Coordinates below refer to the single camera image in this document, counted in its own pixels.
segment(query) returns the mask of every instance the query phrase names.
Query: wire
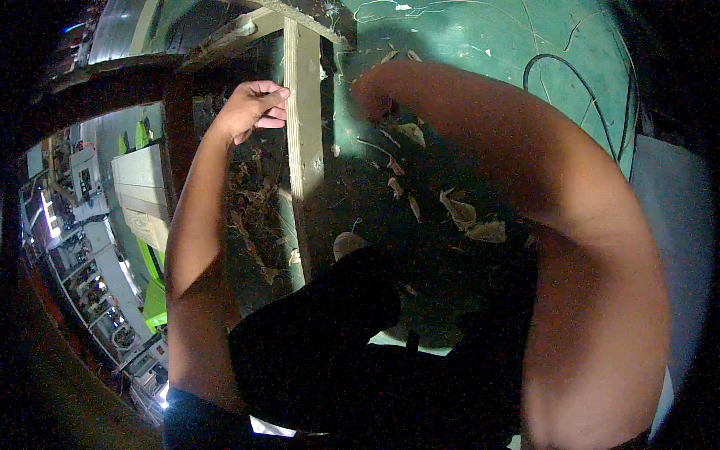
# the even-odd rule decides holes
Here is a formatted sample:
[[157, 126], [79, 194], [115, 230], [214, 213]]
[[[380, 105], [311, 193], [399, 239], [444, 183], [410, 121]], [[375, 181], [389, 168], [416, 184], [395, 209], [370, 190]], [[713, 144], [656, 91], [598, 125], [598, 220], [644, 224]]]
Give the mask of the wire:
[[605, 120], [605, 116], [603, 115], [603, 112], [600, 110], [600, 106], [598, 105], [598, 98], [595, 96], [595, 93], [593, 90], [588, 86], [588, 83], [585, 81], [585, 79], [580, 75], [580, 72], [577, 71], [575, 67], [572, 66], [572, 64], [568, 63], [564, 58], [559, 57], [558, 55], [551, 55], [550, 53], [541, 53], [540, 55], [534, 56], [528, 64], [525, 66], [525, 71], [523, 72], [523, 89], [525, 91], [528, 91], [528, 79], [530, 78], [530, 70], [533, 68], [535, 63], [540, 61], [544, 58], [551, 58], [554, 60], [558, 60], [561, 63], [565, 64], [577, 77], [577, 79], [580, 80], [580, 83], [585, 87], [585, 89], [588, 91], [588, 94], [590, 95], [590, 98], [592, 99], [595, 110], [598, 112], [598, 116], [600, 116], [600, 121], [603, 123], [603, 129], [605, 130], [605, 137], [608, 139], [608, 145], [610, 146], [610, 154], [613, 157], [613, 160], [617, 163], [618, 157], [615, 153], [615, 147], [613, 146], [613, 141], [610, 139], [610, 130], [608, 129], [608, 123]]

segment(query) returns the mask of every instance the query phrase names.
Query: wooden plank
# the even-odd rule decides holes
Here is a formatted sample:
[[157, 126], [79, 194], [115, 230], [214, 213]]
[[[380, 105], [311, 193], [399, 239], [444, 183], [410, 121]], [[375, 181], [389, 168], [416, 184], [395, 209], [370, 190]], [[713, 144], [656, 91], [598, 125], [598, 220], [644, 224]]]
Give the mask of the wooden plank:
[[[109, 61], [112, 64], [104, 66], [106, 70], [92, 72], [87, 79], [45, 95], [29, 106], [17, 124], [15, 145], [6, 148], [3, 157], [21, 156], [41, 139], [72, 124], [162, 99], [165, 80], [183, 56], [137, 58]], [[140, 61], [144, 63], [129, 65]]]
[[193, 47], [182, 70], [192, 71], [214, 60], [238, 57], [248, 44], [282, 29], [283, 23], [282, 15], [265, 7], [241, 14]]
[[148, 37], [148, 30], [150, 29], [150, 24], [153, 22], [158, 3], [160, 3], [160, 0], [145, 0], [143, 10], [140, 12], [138, 24], [135, 26], [135, 33], [132, 35], [130, 56], [139, 55], [143, 52], [143, 46]]
[[258, 3], [350, 49], [357, 44], [357, 23], [340, 0], [259, 0]]
[[176, 73], [169, 77], [163, 92], [165, 145], [161, 146], [160, 158], [171, 214], [175, 211], [197, 151], [191, 86], [191, 76]]
[[305, 224], [305, 202], [323, 181], [323, 135], [320, 117], [320, 36], [285, 18], [285, 86], [287, 147], [292, 209], [305, 281], [312, 276]]
[[142, 199], [130, 197], [129, 195], [117, 194], [117, 202], [123, 208], [134, 210], [138, 212], [144, 212], [145, 214], [156, 217], [160, 220], [170, 222], [170, 214], [168, 213], [168, 207], [162, 204], [147, 202]]
[[144, 200], [145, 202], [156, 203], [167, 207], [168, 200], [163, 187], [137, 186], [134, 184], [115, 183], [115, 192], [127, 197]]

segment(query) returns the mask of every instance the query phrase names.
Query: debris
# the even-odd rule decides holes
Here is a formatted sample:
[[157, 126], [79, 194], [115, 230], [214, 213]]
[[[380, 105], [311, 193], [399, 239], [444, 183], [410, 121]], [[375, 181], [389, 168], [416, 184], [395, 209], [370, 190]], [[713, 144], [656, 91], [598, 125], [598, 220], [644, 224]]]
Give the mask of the debris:
[[357, 141], [358, 141], [359, 143], [368, 145], [368, 146], [373, 147], [373, 148], [376, 148], [377, 150], [380, 150], [380, 151], [382, 151], [385, 155], [387, 155], [387, 157], [390, 158], [390, 162], [387, 163], [387, 168], [392, 169], [392, 172], [393, 172], [395, 175], [405, 175], [405, 171], [402, 169], [402, 167], [400, 167], [400, 165], [397, 163], [397, 161], [395, 161], [395, 158], [390, 154], [390, 152], [388, 152], [387, 150], [384, 150], [384, 149], [378, 147], [377, 145], [375, 145], [375, 144], [373, 144], [373, 143], [369, 143], [369, 142], [367, 142], [366, 140], [360, 139], [359, 136], [356, 137], [356, 139], [357, 139]]
[[393, 59], [395, 55], [397, 55], [399, 52], [397, 50], [393, 50], [392, 52], [385, 55], [385, 57], [380, 61], [380, 64], [385, 64], [387, 61]]
[[452, 200], [455, 200], [456, 202], [461, 202], [462, 200], [465, 200], [467, 198], [467, 191], [453, 191], [450, 195], [452, 197]]
[[387, 186], [392, 187], [392, 196], [394, 198], [399, 199], [402, 197], [402, 187], [400, 187], [400, 183], [397, 182], [394, 176], [387, 181]]
[[280, 274], [280, 271], [278, 269], [269, 269], [265, 265], [262, 258], [258, 254], [257, 247], [255, 247], [255, 244], [250, 239], [250, 233], [248, 233], [248, 230], [245, 228], [243, 216], [241, 216], [239, 212], [230, 211], [230, 219], [233, 221], [235, 228], [238, 229], [238, 232], [243, 237], [243, 240], [245, 241], [245, 247], [248, 249], [248, 252], [250, 252], [250, 256], [255, 260], [258, 266], [260, 266], [260, 272], [263, 274], [265, 281], [267, 281], [268, 284], [272, 286], [275, 277]]
[[413, 287], [409, 284], [404, 284], [402, 287], [404, 287], [405, 290], [408, 291], [408, 294], [414, 295], [416, 297], [418, 296], [418, 291], [414, 290]]
[[425, 135], [423, 135], [423, 131], [419, 126], [414, 123], [405, 123], [398, 125], [397, 128], [403, 135], [408, 136], [414, 142], [419, 144], [420, 147], [425, 148]]
[[418, 201], [415, 200], [415, 197], [412, 195], [408, 195], [408, 201], [410, 201], [410, 208], [413, 210], [415, 219], [418, 220], [418, 223], [422, 223], [423, 221], [420, 220], [420, 205], [418, 205]]
[[267, 267], [261, 267], [260, 272], [263, 274], [265, 281], [268, 282], [270, 286], [272, 286], [275, 281], [275, 277], [280, 275], [280, 271], [278, 269], [269, 269]]
[[292, 239], [292, 236], [284, 236], [284, 237], [276, 240], [276, 241], [275, 241], [275, 245], [276, 245], [276, 246], [284, 246], [285, 244], [287, 244], [288, 242], [290, 242], [291, 239]]
[[387, 163], [387, 168], [390, 169], [395, 175], [405, 175], [405, 171], [394, 159], [391, 159], [390, 162]]
[[453, 222], [455, 222], [455, 225], [457, 225], [460, 230], [465, 231], [475, 224], [477, 213], [471, 204], [450, 200], [447, 196], [450, 192], [452, 192], [452, 189], [449, 191], [440, 191], [440, 203], [450, 212], [450, 216]]
[[292, 253], [290, 253], [290, 260], [288, 260], [287, 265], [290, 267], [293, 264], [299, 264], [300, 263], [300, 250], [297, 248], [292, 249]]
[[408, 50], [408, 59], [418, 61], [419, 63], [423, 62], [423, 60], [420, 59], [418, 54], [413, 52], [412, 50]]
[[392, 142], [393, 144], [395, 144], [396, 147], [400, 148], [400, 144], [399, 144], [395, 139], [392, 138], [392, 136], [390, 135], [390, 133], [388, 133], [388, 132], [385, 131], [385, 130], [380, 130], [380, 132], [381, 132], [386, 138], [390, 139], [390, 142]]
[[505, 234], [505, 222], [493, 220], [492, 222], [478, 223], [465, 235], [473, 240], [484, 242], [501, 243], [505, 242], [508, 236]]
[[533, 245], [537, 239], [538, 237], [535, 235], [528, 236], [528, 238], [525, 239], [525, 244], [523, 244], [523, 248], [528, 248], [529, 246]]

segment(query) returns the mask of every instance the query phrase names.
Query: wooden board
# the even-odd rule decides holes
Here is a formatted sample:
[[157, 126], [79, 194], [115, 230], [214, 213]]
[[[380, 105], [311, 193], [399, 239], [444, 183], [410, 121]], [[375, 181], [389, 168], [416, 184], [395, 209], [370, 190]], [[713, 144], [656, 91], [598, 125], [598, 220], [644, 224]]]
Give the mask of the wooden board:
[[165, 253], [168, 243], [168, 224], [144, 212], [122, 208], [125, 223], [132, 234], [150, 247]]
[[138, 24], [135, 26], [135, 33], [130, 43], [130, 56], [139, 55], [143, 52], [143, 46], [148, 37], [148, 30], [157, 11], [160, 0], [145, 0], [143, 10], [140, 12]]
[[145, 202], [156, 203], [164, 207], [168, 206], [165, 188], [137, 186], [134, 184], [115, 183], [115, 192], [125, 195], [126, 197], [134, 197]]
[[300, 259], [305, 281], [312, 276], [305, 224], [306, 201], [323, 181], [323, 136], [320, 118], [320, 36], [285, 18], [285, 86], [290, 187]]
[[182, 70], [192, 71], [214, 60], [237, 57], [250, 42], [281, 30], [283, 24], [281, 14], [265, 7], [241, 14], [193, 47]]
[[335, 44], [351, 49], [356, 46], [357, 23], [340, 0], [259, 0], [258, 3]]

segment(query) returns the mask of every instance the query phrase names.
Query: light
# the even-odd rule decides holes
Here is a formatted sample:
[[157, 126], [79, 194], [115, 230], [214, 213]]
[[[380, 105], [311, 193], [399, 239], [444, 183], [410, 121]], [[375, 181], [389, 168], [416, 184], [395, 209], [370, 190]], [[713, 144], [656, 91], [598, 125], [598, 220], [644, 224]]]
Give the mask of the light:
[[163, 386], [163, 389], [161, 389], [160, 392], [158, 392], [158, 395], [159, 395], [160, 398], [162, 398], [163, 400], [167, 400], [167, 399], [168, 399], [168, 391], [169, 391], [169, 390], [170, 390], [170, 382], [165, 382], [165, 386]]
[[74, 30], [74, 29], [76, 29], [77, 27], [82, 27], [83, 25], [85, 25], [85, 22], [83, 22], [83, 23], [81, 23], [81, 24], [73, 25], [73, 26], [71, 26], [71, 27], [67, 27], [67, 28], [65, 28], [65, 29], [63, 30], [63, 33], [67, 33], [68, 31]]

